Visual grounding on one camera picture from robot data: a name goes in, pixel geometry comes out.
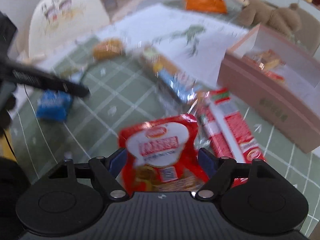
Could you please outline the beige chair with cartoon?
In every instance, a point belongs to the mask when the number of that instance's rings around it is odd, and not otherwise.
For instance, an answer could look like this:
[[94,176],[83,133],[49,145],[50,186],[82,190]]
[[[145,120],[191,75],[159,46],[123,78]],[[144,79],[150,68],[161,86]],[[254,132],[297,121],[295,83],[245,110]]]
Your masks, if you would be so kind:
[[101,0],[40,0],[18,32],[16,48],[29,59],[39,59],[108,24]]

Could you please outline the round bread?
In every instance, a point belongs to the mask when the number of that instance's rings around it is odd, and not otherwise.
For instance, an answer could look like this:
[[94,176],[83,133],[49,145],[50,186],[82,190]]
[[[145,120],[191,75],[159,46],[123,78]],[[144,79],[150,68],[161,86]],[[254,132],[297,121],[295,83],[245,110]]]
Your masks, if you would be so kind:
[[92,55],[95,60],[109,60],[123,53],[124,44],[118,38],[106,39],[92,49]]

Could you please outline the blue snack bag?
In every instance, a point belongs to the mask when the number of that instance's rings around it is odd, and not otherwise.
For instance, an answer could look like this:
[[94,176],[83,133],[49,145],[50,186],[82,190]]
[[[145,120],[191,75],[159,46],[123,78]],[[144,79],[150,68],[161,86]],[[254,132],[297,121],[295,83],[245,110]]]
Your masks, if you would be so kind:
[[73,97],[65,92],[46,90],[38,100],[36,117],[47,121],[65,122],[72,102]]

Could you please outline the brown plush toy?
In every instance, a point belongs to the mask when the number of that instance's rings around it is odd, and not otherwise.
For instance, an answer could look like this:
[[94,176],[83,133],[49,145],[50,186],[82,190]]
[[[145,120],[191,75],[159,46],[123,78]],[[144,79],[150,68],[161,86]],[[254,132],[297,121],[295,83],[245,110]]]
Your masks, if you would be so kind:
[[288,7],[274,8],[261,0],[234,1],[242,6],[236,20],[243,26],[263,24],[285,37],[291,37],[302,28],[297,3],[291,3]]

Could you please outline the long orange biscuit pack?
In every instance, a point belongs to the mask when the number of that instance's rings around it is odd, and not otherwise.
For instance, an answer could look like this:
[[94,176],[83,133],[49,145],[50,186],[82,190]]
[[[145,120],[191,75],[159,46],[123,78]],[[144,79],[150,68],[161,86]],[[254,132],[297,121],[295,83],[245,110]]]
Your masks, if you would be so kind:
[[184,105],[204,102],[206,93],[203,85],[172,63],[154,46],[142,46],[138,48],[137,54],[140,62],[178,102]]

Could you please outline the orange tissue pack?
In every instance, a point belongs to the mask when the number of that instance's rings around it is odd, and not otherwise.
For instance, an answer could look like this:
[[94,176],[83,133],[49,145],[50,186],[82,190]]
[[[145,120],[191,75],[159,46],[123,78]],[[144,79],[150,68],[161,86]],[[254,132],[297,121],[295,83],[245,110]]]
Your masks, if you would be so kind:
[[184,0],[185,9],[197,12],[227,14],[224,0]]

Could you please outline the long red snack pack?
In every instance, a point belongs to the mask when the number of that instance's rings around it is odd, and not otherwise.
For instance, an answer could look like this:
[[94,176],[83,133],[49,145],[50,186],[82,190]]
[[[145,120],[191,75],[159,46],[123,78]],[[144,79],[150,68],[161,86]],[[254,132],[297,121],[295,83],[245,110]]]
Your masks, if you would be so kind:
[[200,92],[196,115],[216,160],[234,159],[244,164],[251,164],[254,159],[265,160],[227,89]]

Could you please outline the beige chair behind table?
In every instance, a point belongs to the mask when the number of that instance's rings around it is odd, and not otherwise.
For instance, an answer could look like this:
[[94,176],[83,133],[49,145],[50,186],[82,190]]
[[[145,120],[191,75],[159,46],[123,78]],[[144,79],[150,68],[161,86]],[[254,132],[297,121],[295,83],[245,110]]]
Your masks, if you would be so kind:
[[297,9],[297,13],[302,28],[296,32],[295,37],[311,55],[314,55],[319,46],[319,20],[301,8]]

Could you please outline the red white snack bag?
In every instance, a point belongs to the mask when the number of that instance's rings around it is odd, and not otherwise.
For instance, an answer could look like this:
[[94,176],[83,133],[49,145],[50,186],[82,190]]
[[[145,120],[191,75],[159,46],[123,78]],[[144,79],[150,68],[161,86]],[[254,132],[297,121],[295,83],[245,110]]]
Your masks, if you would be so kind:
[[128,194],[197,191],[208,180],[194,146],[195,116],[181,114],[124,128],[118,145],[127,151],[121,176]]

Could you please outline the white table runner cloth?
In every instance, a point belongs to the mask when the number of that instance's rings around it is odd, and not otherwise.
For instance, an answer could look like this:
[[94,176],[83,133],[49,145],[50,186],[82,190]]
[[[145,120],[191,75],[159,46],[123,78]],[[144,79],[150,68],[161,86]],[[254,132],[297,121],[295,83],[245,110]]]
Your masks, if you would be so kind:
[[97,63],[100,75],[88,77],[103,81],[118,92],[133,96],[145,93],[156,82],[151,69],[139,63],[142,49],[155,59],[155,53],[178,68],[180,84],[217,87],[217,76],[227,48],[248,33],[246,28],[212,15],[171,8],[158,3],[126,17],[116,24],[115,34],[125,39],[125,54],[110,63]]

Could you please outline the pink cardboard box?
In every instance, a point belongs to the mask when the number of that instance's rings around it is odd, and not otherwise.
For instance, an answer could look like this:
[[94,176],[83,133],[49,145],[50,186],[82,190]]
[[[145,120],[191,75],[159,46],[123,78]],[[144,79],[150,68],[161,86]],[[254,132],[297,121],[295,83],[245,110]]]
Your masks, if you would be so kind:
[[319,61],[274,30],[259,24],[228,48],[217,84],[304,153],[319,148]]

